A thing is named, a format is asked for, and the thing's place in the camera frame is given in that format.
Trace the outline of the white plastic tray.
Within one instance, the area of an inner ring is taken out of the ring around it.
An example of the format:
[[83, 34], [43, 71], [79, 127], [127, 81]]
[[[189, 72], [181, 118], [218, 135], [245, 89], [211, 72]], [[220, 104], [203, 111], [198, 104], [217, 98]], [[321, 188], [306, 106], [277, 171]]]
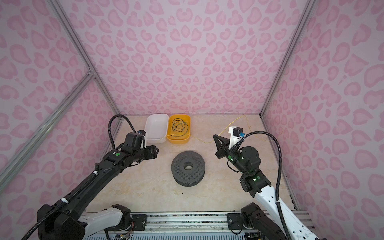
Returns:
[[145, 124], [148, 145], [164, 143], [167, 140], [169, 116], [167, 114], [153, 114], [148, 116]]

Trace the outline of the dark grey cable spool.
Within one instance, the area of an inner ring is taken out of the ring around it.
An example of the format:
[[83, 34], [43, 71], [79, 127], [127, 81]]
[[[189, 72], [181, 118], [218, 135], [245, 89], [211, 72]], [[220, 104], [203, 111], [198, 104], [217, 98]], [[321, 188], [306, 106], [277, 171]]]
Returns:
[[184, 151], [172, 161], [171, 171], [175, 181], [183, 187], [199, 184], [204, 176], [206, 163], [203, 157], [194, 151]]

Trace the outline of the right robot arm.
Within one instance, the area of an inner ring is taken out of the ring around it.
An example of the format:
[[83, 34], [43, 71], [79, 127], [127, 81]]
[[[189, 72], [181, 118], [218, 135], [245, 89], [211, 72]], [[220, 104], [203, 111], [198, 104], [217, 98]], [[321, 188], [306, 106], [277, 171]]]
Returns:
[[226, 158], [234, 170], [241, 173], [243, 190], [257, 202], [241, 209], [243, 227], [260, 231], [269, 240], [317, 240], [318, 236], [307, 228], [280, 198], [279, 185], [282, 170], [278, 169], [277, 186], [260, 170], [261, 159], [254, 147], [241, 147], [247, 135], [229, 139], [214, 135], [218, 159]]

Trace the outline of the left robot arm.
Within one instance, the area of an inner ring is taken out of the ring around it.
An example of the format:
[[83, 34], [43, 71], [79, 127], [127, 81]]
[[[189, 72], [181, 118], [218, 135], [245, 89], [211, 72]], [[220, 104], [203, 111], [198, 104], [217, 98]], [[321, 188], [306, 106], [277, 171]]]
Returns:
[[113, 149], [95, 164], [95, 170], [63, 200], [53, 205], [43, 205], [37, 213], [38, 237], [40, 240], [80, 240], [85, 236], [86, 225], [79, 218], [89, 203], [115, 177], [134, 162], [152, 160], [159, 149], [155, 145], [143, 149]]

